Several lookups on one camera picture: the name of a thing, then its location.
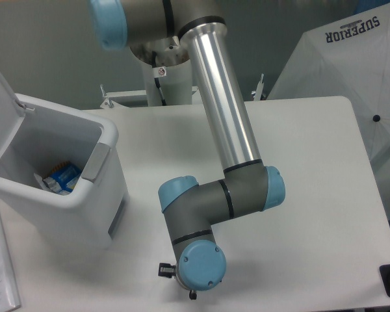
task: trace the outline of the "gray joint housing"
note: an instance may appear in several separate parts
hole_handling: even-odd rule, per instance
[[[177,262],[192,242],[201,239],[215,242],[213,224],[263,210],[268,190],[263,163],[224,175],[223,180],[190,188],[164,211]]]
[[[120,0],[127,19],[128,44],[172,36],[179,39],[203,23],[225,23],[215,0]]]

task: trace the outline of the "gray bin handle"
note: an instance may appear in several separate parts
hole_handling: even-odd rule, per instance
[[[110,151],[110,146],[98,142],[85,165],[81,177],[94,183],[99,173],[102,171],[103,166],[109,157]]]

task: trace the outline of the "light blue joint cap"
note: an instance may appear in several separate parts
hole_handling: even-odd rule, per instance
[[[286,189],[279,170],[273,166],[266,166],[268,177],[267,199],[262,211],[278,206],[285,200]]]
[[[94,30],[106,50],[120,50],[127,44],[127,22],[119,0],[90,0]]]
[[[207,291],[217,286],[227,269],[221,248],[209,240],[189,244],[179,258],[179,276],[194,291]]]
[[[186,177],[176,177],[175,179],[169,180],[159,187],[157,194],[161,201],[162,212],[180,195],[185,193],[188,189],[199,185],[195,177],[187,175]]]

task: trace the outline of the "blue package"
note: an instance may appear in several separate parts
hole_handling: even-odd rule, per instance
[[[52,170],[49,177],[44,179],[44,183],[53,192],[65,194],[73,191],[80,176],[81,171],[76,165],[64,162]]]

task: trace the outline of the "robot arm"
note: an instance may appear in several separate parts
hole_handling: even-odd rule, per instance
[[[228,56],[220,9],[214,0],[90,4],[105,49],[178,36],[188,50],[225,179],[199,185],[194,177],[179,177],[160,187],[159,198],[177,261],[172,275],[192,294],[212,289],[224,277],[226,258],[211,225],[264,211],[285,199],[280,173],[261,160]]]

